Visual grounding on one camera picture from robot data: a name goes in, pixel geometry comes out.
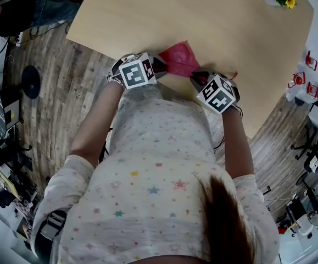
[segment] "brown hair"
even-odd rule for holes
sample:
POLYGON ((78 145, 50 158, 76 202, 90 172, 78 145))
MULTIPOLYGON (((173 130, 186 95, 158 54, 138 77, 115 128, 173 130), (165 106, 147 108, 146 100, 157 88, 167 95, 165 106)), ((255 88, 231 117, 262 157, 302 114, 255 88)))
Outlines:
POLYGON ((208 186, 199 182, 210 263, 253 264, 254 245, 238 213, 236 200, 216 177, 210 176, 208 186))

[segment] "yellow flower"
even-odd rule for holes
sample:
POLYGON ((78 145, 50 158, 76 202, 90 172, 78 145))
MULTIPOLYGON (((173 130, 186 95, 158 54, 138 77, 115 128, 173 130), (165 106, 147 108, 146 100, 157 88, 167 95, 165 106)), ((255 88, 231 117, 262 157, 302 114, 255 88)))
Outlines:
POLYGON ((286 0, 286 5, 289 9, 293 9, 295 6, 295 0, 286 0))

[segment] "white cube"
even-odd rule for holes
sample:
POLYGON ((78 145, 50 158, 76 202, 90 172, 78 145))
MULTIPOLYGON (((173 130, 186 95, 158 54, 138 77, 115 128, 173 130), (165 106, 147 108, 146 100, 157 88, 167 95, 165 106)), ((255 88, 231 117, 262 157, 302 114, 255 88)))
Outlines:
POLYGON ((128 56, 119 70, 127 89, 157 83, 148 53, 128 56))
POLYGON ((204 87, 197 98, 217 113, 222 113, 236 98, 232 85, 218 74, 204 87))

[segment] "pink fabric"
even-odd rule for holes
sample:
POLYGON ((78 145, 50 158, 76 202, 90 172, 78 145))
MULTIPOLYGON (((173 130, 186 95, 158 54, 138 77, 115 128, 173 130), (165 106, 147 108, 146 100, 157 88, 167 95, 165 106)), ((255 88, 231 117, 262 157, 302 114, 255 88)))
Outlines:
POLYGON ((190 77, 200 65, 187 41, 173 45, 159 54, 168 65, 168 73, 190 77))

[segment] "bracelet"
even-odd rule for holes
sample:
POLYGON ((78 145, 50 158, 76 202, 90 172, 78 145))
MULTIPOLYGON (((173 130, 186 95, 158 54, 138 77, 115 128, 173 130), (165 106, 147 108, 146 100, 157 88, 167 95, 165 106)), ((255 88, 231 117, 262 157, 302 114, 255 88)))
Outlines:
POLYGON ((126 90, 126 86, 122 83, 122 79, 120 79, 118 77, 112 77, 112 78, 109 78, 108 83, 111 81, 117 82, 118 84, 120 84, 122 86, 122 88, 124 90, 126 90))

